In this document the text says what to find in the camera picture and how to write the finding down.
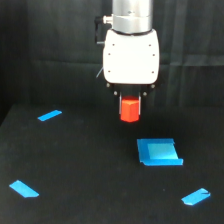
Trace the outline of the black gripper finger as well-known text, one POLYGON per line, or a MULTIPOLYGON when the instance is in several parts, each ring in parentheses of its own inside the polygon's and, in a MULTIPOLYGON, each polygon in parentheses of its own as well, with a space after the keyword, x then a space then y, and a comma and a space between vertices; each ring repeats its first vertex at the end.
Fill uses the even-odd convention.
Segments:
POLYGON ((119 116, 120 116, 122 113, 122 92, 121 91, 119 92, 119 95, 118 95, 118 106, 119 106, 119 116))
POLYGON ((142 107, 143 107, 143 100, 147 96, 147 92, 139 92, 138 100, 139 100, 139 116, 141 115, 142 107))

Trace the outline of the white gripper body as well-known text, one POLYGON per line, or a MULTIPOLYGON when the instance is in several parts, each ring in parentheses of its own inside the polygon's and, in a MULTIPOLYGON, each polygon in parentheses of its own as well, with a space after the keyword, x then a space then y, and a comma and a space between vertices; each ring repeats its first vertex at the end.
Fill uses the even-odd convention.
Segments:
POLYGON ((109 29, 103 42, 101 71, 115 96, 146 95, 159 77, 160 48, 157 32, 125 35, 109 29))

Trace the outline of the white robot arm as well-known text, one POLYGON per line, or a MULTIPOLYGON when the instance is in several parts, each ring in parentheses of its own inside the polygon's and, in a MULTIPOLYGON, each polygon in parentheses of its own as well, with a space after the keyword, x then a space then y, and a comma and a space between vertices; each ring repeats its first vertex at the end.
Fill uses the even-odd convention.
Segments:
POLYGON ((112 14, 94 20, 95 43, 104 46, 100 72, 119 98, 125 122, 139 120, 142 97, 158 80, 160 51, 152 19, 153 0, 112 0, 112 14))

